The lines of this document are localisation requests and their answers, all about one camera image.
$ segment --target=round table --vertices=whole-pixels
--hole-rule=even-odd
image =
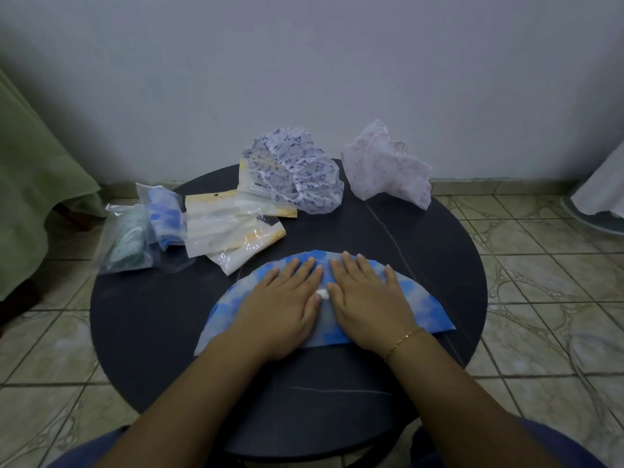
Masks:
[[[421,283],[457,328],[436,338],[466,366],[488,306],[484,268],[467,232],[435,198],[426,212],[385,193],[363,202],[351,192],[342,166],[341,179],[340,207],[326,215],[300,212],[297,219],[281,219],[286,236],[229,277],[204,256],[178,273],[145,269],[98,276],[90,310],[93,343],[105,374],[134,409],[144,412],[193,361],[210,309],[237,279],[309,250],[363,253]],[[177,192],[215,193],[237,183],[238,166],[230,166]],[[302,387],[312,390],[293,389]],[[265,366],[215,446],[244,459],[318,459],[374,444],[416,416],[376,355],[354,344],[301,349]]]

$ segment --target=tiled floor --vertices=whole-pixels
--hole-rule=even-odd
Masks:
[[[624,466],[624,237],[584,227],[555,196],[436,198],[472,237],[488,280],[486,327],[467,370],[505,409]],[[51,250],[35,275],[45,298],[0,339],[0,468],[46,466],[136,418],[90,341],[99,229],[48,222]],[[415,428],[383,468],[406,466]],[[308,465],[339,468],[360,455]]]

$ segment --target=scratch on table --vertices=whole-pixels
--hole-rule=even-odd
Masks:
[[[371,391],[369,389],[315,389],[313,387],[300,387],[297,385],[289,385],[288,389],[297,389],[299,391],[311,391],[312,393],[364,393],[364,394],[383,394],[384,396],[391,396],[391,393],[385,393],[384,391]]]

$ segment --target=white wall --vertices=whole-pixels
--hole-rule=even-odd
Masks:
[[[0,0],[0,67],[98,180],[371,120],[439,178],[576,178],[624,139],[624,0]]]

